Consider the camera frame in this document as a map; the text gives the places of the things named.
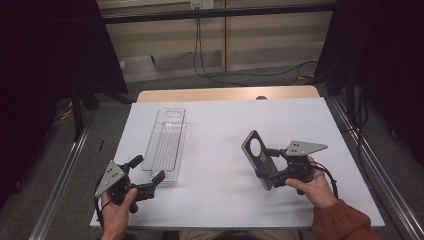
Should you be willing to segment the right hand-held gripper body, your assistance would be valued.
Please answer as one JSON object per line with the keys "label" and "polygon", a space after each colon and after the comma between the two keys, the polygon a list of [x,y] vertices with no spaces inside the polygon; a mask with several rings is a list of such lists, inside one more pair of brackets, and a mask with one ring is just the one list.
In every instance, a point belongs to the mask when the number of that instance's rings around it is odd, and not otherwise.
{"label": "right hand-held gripper body", "polygon": [[280,157],[287,161],[287,167],[278,171],[284,181],[283,186],[288,178],[298,179],[304,183],[310,182],[313,165],[309,161],[308,155],[327,148],[326,144],[292,140],[286,149],[280,149]]}

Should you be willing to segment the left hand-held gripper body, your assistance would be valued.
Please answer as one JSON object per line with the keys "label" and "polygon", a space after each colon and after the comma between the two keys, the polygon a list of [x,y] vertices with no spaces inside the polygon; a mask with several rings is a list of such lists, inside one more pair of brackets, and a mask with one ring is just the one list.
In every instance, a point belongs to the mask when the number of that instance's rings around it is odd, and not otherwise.
{"label": "left hand-held gripper body", "polygon": [[129,162],[118,165],[110,161],[105,172],[96,183],[94,199],[98,200],[104,192],[107,192],[114,204],[121,205],[126,194],[132,188],[137,190],[137,196],[129,208],[130,213],[138,211],[137,203],[148,199],[153,199],[156,187],[151,181],[144,184],[134,184],[129,178]]}

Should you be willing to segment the cartoon print phone case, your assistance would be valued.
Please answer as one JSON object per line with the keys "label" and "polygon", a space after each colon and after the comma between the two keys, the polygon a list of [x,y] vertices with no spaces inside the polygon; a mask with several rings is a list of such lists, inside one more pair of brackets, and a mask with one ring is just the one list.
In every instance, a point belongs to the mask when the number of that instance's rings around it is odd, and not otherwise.
{"label": "cartoon print phone case", "polygon": [[[269,174],[278,172],[272,158],[266,154],[266,147],[256,130],[252,130],[241,145],[241,149],[250,162],[254,172],[256,170],[264,171]],[[263,180],[259,179],[263,187],[270,191],[272,188],[266,188]]]}

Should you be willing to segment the clear plastic tray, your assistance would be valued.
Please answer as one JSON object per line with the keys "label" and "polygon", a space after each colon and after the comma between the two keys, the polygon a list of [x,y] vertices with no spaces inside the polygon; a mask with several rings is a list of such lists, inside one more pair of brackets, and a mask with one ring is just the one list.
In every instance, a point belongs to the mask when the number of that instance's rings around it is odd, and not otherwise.
{"label": "clear plastic tray", "polygon": [[185,112],[184,108],[158,110],[142,165],[150,178],[164,171],[165,183],[178,181],[187,127]]}

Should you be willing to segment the person's right hand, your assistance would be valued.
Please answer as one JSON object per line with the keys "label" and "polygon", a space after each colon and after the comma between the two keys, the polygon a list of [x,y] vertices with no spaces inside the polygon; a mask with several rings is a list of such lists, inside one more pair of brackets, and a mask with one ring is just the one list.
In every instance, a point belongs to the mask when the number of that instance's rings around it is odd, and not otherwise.
{"label": "person's right hand", "polygon": [[316,208],[330,207],[338,202],[327,182],[324,172],[319,169],[313,170],[312,179],[308,183],[304,183],[298,179],[288,178],[285,184],[304,192]]}

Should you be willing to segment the person's left hand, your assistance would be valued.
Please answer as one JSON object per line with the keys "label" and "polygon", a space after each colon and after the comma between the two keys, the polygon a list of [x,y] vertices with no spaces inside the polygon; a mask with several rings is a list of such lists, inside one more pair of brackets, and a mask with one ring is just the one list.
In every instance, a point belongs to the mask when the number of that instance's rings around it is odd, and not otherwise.
{"label": "person's left hand", "polygon": [[137,190],[132,188],[126,194],[121,205],[109,203],[111,200],[107,192],[101,196],[103,205],[103,234],[100,240],[123,240],[129,221],[129,208],[137,196]]}

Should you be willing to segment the white table cover sheet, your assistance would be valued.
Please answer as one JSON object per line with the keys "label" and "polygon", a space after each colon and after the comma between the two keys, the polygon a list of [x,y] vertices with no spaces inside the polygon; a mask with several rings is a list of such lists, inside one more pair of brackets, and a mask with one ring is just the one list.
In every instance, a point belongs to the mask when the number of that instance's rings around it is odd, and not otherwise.
{"label": "white table cover sheet", "polygon": [[314,159],[329,169],[339,196],[367,214],[382,216],[322,98],[182,102],[186,135],[179,178],[161,184],[131,215],[132,229],[308,228],[312,205],[290,187],[267,191],[241,149],[251,131],[284,149],[293,140],[321,143]]}

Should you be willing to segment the black curtain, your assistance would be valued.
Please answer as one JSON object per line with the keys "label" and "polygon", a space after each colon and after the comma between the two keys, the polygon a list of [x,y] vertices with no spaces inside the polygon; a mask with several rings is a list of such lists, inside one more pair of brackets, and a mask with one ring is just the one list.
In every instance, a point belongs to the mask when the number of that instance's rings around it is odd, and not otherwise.
{"label": "black curtain", "polygon": [[424,167],[424,0],[336,0],[315,73],[357,81]]}
{"label": "black curtain", "polygon": [[32,167],[56,104],[127,87],[97,0],[0,0],[0,207]]}

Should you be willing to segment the black horizontal bar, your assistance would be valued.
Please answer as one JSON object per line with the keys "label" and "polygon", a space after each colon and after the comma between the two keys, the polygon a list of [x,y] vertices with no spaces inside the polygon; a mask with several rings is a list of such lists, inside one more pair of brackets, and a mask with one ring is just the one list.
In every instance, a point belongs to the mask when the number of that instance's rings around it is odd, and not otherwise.
{"label": "black horizontal bar", "polygon": [[204,19],[219,17],[238,17],[255,15],[295,14],[333,11],[335,3],[300,4],[269,7],[226,8],[210,10],[187,10],[149,14],[106,15],[101,18],[104,24],[124,24],[139,22]]}

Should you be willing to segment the aluminium floor rail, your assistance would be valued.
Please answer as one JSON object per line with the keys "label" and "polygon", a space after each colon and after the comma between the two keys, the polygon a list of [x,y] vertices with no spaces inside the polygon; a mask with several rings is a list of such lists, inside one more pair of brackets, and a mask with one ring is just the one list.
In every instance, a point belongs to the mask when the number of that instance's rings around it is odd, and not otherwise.
{"label": "aluminium floor rail", "polygon": [[342,121],[340,125],[341,132],[348,133],[355,142],[358,160],[367,178],[366,183],[371,186],[370,175],[367,172],[367,170],[370,170],[389,202],[389,206],[393,208],[394,215],[402,223],[411,240],[424,240],[424,225],[393,183],[363,135],[361,128],[349,119],[347,107],[340,99],[330,99],[330,102]]}
{"label": "aluminium floor rail", "polygon": [[28,240],[45,240],[50,226],[59,208],[65,189],[86,142],[88,130],[84,129],[73,143],[61,173],[52,189],[46,205],[28,238]]}

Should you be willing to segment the white wall socket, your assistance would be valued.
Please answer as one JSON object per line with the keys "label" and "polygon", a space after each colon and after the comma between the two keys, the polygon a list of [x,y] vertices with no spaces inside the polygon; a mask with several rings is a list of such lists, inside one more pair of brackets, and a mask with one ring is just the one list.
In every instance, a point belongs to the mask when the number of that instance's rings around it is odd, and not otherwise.
{"label": "white wall socket", "polygon": [[192,10],[209,10],[214,9],[214,0],[191,0],[190,1]]}

